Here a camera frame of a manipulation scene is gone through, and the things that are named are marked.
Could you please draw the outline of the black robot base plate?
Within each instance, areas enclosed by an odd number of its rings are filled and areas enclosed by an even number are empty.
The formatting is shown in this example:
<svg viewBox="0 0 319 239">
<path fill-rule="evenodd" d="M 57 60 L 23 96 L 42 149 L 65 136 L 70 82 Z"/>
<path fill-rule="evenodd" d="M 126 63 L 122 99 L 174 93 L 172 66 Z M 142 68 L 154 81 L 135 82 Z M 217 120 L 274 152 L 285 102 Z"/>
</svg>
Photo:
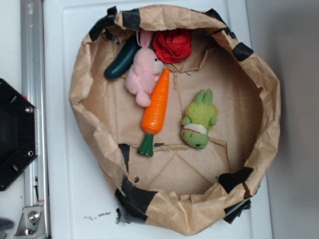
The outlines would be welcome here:
<svg viewBox="0 0 319 239">
<path fill-rule="evenodd" d="M 7 190 L 36 158 L 35 107 L 0 80 L 0 190 Z"/>
</svg>

